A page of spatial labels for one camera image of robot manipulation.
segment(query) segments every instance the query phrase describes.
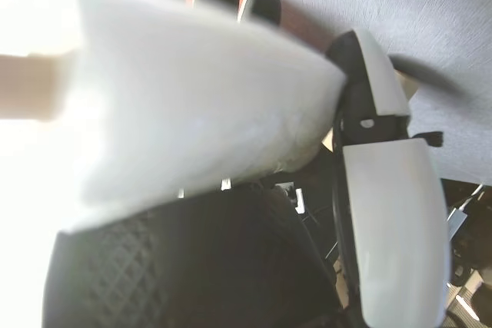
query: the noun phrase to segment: gray surface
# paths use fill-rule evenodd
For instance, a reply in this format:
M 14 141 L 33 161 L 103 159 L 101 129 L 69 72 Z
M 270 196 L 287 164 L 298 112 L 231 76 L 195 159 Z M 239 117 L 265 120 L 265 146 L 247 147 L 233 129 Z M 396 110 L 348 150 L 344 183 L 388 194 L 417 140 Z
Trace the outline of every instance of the gray surface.
M 369 29 L 402 71 L 426 82 L 411 132 L 445 132 L 442 177 L 492 184 L 492 0 L 291 0 L 333 37 Z

